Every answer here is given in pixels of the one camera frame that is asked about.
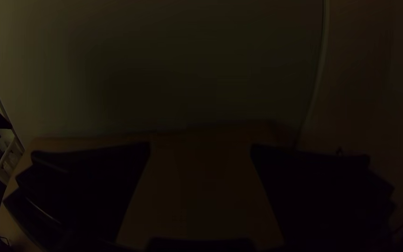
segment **black cable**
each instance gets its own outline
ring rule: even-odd
[[[3,236],[0,236],[0,238],[1,238],[1,239],[6,239],[6,241],[7,241],[7,246],[10,247],[9,239],[7,239],[7,238],[5,238],[5,237],[3,237]]]

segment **wooden table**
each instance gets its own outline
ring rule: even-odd
[[[144,249],[150,238],[163,237],[250,238],[258,250],[283,244],[249,153],[252,143],[276,143],[268,124],[108,138],[35,139],[15,169],[4,198],[18,188],[15,176],[32,164],[33,150],[66,152],[144,140],[151,142],[151,156],[125,213],[117,243]],[[3,204],[0,236],[15,247],[22,246],[23,251],[40,251]]]

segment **wall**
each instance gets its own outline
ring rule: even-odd
[[[403,224],[403,0],[331,1],[323,79],[300,147],[368,153]]]
[[[24,145],[273,119],[298,128],[320,0],[0,0],[0,97]]]

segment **table surface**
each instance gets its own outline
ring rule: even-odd
[[[33,150],[66,152],[145,140],[151,142],[151,156],[125,213],[117,243],[141,250],[153,237],[250,238],[258,250],[283,244],[249,153],[253,143],[276,144],[268,124],[120,137],[35,139],[10,178],[4,198],[18,188],[15,176],[32,164]],[[0,236],[8,238],[15,249],[40,251],[2,203]]]

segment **white wall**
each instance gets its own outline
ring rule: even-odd
[[[303,149],[368,153],[403,224],[403,0],[333,0],[324,77]]]
[[[24,145],[274,119],[297,128],[321,0],[0,0],[0,97]]]

